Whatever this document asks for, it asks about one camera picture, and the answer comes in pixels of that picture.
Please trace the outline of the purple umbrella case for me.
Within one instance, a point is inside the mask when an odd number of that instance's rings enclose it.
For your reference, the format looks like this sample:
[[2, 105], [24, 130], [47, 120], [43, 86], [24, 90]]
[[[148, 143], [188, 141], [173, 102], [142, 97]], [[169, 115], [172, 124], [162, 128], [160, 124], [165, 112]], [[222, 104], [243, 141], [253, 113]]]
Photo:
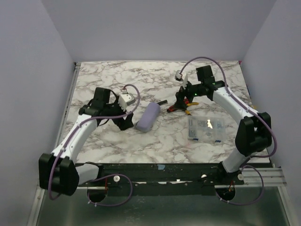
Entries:
[[141, 118], [136, 123], [135, 128], [141, 132], [149, 132], [158, 117], [160, 112], [159, 104], [155, 102], [150, 102], [145, 111], [143, 112]]

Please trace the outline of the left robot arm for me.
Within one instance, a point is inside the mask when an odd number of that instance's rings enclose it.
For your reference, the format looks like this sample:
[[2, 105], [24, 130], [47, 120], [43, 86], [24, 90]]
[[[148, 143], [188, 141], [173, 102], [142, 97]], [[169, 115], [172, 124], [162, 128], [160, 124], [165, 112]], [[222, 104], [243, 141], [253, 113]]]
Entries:
[[103, 167], [97, 163], [76, 164], [78, 154], [88, 137], [99, 126], [112, 120], [120, 130], [133, 127], [133, 113], [127, 107], [135, 97], [126, 88], [117, 95], [106, 88], [96, 88], [93, 98], [79, 109], [72, 129], [50, 153], [39, 158], [39, 185], [48, 191], [51, 200], [60, 195], [71, 196], [77, 187], [102, 176]]

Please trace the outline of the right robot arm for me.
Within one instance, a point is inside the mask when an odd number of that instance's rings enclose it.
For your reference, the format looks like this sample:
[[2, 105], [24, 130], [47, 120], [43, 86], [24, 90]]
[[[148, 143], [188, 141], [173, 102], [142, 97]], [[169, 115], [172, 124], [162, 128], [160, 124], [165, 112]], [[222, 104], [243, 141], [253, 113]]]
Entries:
[[259, 113], [239, 99], [229, 88], [225, 79], [216, 81], [211, 66], [196, 69], [199, 84], [191, 84], [182, 71], [177, 71], [175, 79], [182, 84], [176, 92], [173, 110], [187, 110], [196, 97], [206, 96], [222, 107], [237, 123], [235, 148], [232, 153], [218, 164], [216, 179], [219, 183], [227, 183], [242, 168], [243, 164], [271, 146], [271, 117], [268, 113]]

